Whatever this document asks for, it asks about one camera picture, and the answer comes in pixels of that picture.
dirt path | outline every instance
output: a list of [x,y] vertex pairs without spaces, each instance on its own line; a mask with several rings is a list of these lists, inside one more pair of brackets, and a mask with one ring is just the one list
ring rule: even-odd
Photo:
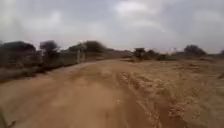
[[98,62],[5,83],[0,105],[15,128],[148,128],[134,94],[117,81],[119,64]]

cloudy sky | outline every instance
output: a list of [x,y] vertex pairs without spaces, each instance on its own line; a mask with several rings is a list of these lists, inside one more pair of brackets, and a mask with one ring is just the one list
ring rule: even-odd
[[0,40],[82,40],[159,51],[224,49],[224,0],[0,0]]

sky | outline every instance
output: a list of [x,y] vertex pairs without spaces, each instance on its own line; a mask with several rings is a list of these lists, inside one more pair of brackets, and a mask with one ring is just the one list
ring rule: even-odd
[[62,49],[85,40],[162,52],[224,49],[224,0],[0,0],[0,40]]

tree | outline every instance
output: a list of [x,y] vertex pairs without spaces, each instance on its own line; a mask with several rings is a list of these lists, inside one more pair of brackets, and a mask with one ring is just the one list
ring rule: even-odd
[[53,40],[44,41],[40,43],[40,49],[45,50],[46,52],[57,51],[59,46]]
[[0,45],[1,52],[33,52],[36,51],[32,44],[23,41],[14,41]]
[[59,46],[53,40],[41,42],[40,49],[45,51],[45,54],[44,54],[45,61],[57,59],[59,57],[59,53],[58,53]]
[[146,52],[146,56],[148,58],[156,58],[159,55],[159,53],[155,52],[154,50],[148,50]]
[[86,52],[102,53],[106,47],[98,41],[86,41],[84,42]]
[[68,48],[68,51],[70,51],[70,52],[77,52],[78,50],[81,49],[81,46],[82,46],[81,43],[79,43],[77,45],[74,45],[74,46],[71,46],[71,47]]
[[143,60],[143,57],[145,55],[145,48],[135,48],[134,56],[138,58],[139,60]]
[[184,52],[187,55],[194,55],[194,56],[206,55],[206,52],[203,49],[199,48],[197,45],[186,46],[186,48],[184,49]]
[[224,56],[224,50],[222,50],[222,51],[220,52],[220,55],[221,55],[221,56]]

sandy ground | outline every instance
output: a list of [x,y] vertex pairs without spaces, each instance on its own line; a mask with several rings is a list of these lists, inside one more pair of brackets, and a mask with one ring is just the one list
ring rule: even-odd
[[76,65],[1,84],[0,105],[15,128],[221,128],[224,67],[206,63]]

